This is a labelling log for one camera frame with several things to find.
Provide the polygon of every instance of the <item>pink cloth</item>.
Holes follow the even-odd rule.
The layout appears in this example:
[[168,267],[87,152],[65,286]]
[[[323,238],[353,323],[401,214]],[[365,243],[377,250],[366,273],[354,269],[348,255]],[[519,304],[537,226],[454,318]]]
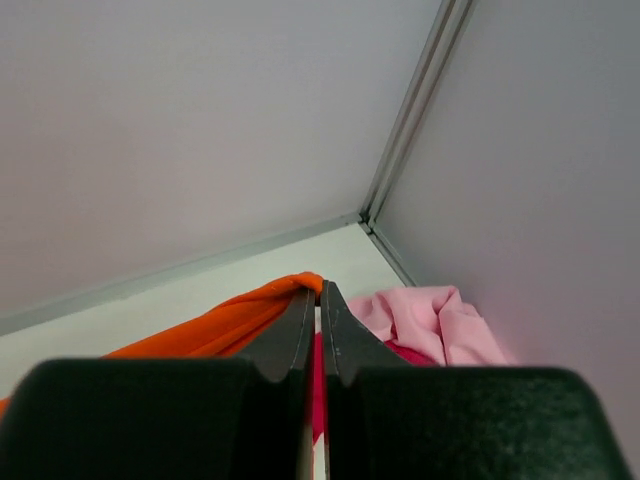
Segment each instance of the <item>pink cloth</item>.
[[455,287],[393,288],[355,298],[349,309],[383,342],[438,365],[507,365],[489,326]]

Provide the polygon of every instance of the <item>white surface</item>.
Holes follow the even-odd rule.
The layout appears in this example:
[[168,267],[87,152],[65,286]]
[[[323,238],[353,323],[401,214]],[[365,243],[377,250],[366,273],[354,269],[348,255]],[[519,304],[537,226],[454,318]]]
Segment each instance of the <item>white surface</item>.
[[306,270],[335,281],[345,298],[401,285],[360,226],[351,225],[0,336],[0,397],[41,360],[103,355],[274,278]]
[[638,18],[477,2],[381,227],[521,361],[582,373],[640,473]]
[[438,5],[0,2],[0,312],[357,211]]

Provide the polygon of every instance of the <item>orange fabric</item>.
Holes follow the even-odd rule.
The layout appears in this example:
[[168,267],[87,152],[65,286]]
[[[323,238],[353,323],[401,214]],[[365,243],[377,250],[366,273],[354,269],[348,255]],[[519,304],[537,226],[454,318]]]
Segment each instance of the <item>orange fabric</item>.
[[[293,294],[309,288],[319,296],[322,277],[311,272],[279,278],[238,295],[207,313],[105,355],[106,358],[228,356],[260,335],[289,306]],[[0,399],[0,417],[9,398]]]

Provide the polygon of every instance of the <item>folded cloth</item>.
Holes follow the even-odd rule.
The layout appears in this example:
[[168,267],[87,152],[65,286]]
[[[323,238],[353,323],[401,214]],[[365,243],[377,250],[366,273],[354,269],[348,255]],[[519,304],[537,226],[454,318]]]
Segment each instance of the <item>folded cloth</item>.
[[392,288],[354,298],[348,305],[378,339],[437,365],[509,363],[484,318],[462,302],[455,287]]
[[[322,277],[304,272],[279,278],[238,295],[207,313],[105,355],[106,358],[228,356],[267,329],[289,306],[295,292],[308,288],[319,297]],[[9,398],[0,399],[0,417]]]

